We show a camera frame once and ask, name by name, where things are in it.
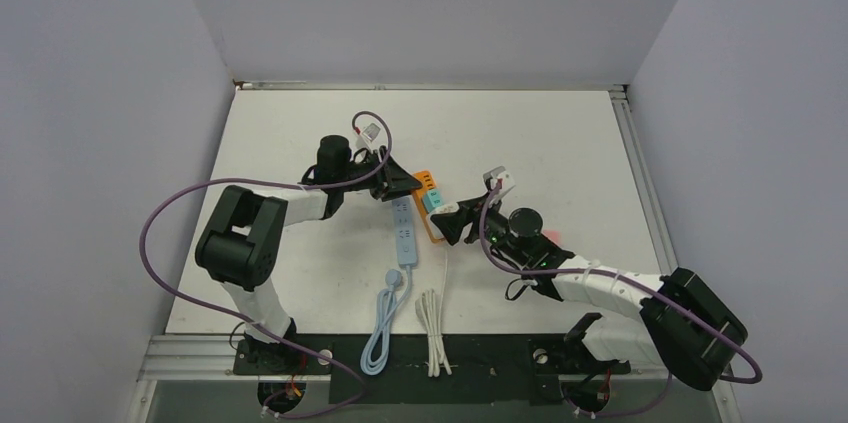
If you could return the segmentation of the orange power strip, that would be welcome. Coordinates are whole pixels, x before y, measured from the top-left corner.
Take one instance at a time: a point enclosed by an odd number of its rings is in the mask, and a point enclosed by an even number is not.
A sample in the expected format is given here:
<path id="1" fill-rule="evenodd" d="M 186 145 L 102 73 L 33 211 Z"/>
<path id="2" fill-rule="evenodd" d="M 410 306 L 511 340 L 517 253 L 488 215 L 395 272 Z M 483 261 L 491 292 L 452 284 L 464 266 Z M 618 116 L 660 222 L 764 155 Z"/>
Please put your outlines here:
<path id="1" fill-rule="evenodd" d="M 441 232 L 432 225 L 429 220 L 429 215 L 426 213 L 426 210 L 422 204 L 422 196 L 430 189 L 438 188 L 435 179 L 432 174 L 428 170 L 422 170 L 413 174 L 422 184 L 423 188 L 413 192 L 412 199 L 416 205 L 419 217 L 424 225 L 424 228 L 427 232 L 427 235 L 430 241 L 434 244 L 438 244 L 444 240 L 444 237 L 441 235 Z"/>

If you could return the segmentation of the pink blue power strip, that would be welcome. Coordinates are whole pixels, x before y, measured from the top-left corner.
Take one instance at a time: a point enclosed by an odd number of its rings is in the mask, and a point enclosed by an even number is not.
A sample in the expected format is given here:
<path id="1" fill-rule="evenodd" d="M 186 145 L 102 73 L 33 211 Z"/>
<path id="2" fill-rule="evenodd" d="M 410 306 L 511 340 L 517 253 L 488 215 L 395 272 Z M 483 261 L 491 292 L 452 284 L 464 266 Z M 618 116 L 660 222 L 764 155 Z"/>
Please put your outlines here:
<path id="1" fill-rule="evenodd" d="M 413 268 L 418 264 L 414 203 L 406 196 L 393 200 L 391 208 L 398 266 L 402 269 Z"/>

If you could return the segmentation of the pink cube socket adapter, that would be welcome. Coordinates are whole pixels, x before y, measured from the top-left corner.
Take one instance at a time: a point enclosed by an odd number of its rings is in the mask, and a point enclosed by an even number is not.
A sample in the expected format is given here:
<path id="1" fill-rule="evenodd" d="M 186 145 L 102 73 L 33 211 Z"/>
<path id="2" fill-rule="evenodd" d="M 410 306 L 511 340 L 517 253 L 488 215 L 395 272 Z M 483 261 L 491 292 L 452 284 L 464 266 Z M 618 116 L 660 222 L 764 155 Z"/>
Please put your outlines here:
<path id="1" fill-rule="evenodd" d="M 561 233 L 555 230 L 544 230 L 543 234 L 552 241 L 560 241 Z"/>

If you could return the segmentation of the white cube adapter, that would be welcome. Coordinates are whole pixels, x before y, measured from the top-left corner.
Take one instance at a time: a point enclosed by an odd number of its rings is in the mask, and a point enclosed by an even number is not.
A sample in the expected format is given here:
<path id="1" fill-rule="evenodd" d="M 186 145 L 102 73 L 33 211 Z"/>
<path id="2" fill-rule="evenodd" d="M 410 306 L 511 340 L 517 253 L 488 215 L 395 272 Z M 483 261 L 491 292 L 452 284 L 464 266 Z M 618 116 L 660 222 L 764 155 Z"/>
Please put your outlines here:
<path id="1" fill-rule="evenodd" d="M 441 215 L 441 214 L 453 214 L 459 210 L 459 205 L 456 202 L 448 203 L 442 206 L 435 208 L 430 215 Z"/>

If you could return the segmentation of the teal plug adapter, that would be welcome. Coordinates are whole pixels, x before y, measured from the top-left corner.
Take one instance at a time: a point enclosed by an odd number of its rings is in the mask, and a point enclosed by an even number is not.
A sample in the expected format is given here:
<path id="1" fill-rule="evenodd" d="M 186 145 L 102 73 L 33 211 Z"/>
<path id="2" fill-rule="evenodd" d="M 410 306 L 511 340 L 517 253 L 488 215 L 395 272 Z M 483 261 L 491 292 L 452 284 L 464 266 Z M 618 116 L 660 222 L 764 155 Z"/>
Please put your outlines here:
<path id="1" fill-rule="evenodd" d="M 427 214 L 432 213 L 436 208 L 444 204 L 441 192 L 438 188 L 428 190 L 422 196 L 422 204 Z"/>

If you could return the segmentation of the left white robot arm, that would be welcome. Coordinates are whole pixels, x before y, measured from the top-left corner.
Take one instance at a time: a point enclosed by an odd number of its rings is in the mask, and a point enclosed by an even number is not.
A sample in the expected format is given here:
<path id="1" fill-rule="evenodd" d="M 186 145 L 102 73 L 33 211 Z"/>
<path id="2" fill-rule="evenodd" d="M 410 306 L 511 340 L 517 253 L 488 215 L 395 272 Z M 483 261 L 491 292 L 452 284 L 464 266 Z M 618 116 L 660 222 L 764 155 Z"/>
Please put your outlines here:
<path id="1" fill-rule="evenodd" d="M 271 280 L 286 227 L 335 215 L 348 192 L 366 191 L 387 202 L 411 194 L 422 183 L 388 149 L 353 150 L 340 135 L 321 139 L 316 162 L 301 183 L 281 196 L 244 186 L 224 188 L 195 249 L 196 264 L 230 295 L 246 316 L 246 334 L 259 360 L 274 373 L 289 371 L 298 358 L 293 318 L 282 307 Z"/>

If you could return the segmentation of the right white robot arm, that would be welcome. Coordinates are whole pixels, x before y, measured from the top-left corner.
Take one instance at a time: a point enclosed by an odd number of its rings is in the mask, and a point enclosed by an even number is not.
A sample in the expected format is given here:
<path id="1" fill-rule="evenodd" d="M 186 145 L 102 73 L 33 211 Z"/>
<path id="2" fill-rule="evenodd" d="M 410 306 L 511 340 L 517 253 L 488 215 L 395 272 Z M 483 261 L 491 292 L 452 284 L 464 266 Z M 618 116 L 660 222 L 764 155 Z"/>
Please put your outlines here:
<path id="1" fill-rule="evenodd" d="M 662 365 L 702 391 L 728 378 L 724 371 L 748 331 L 698 274 L 636 273 L 590 261 L 549 238 L 537 211 L 518 208 L 505 216 L 499 209 L 478 197 L 440 206 L 426 221 L 449 245 L 482 243 L 498 268 L 535 292 L 593 307 L 563 338 L 573 368 Z"/>

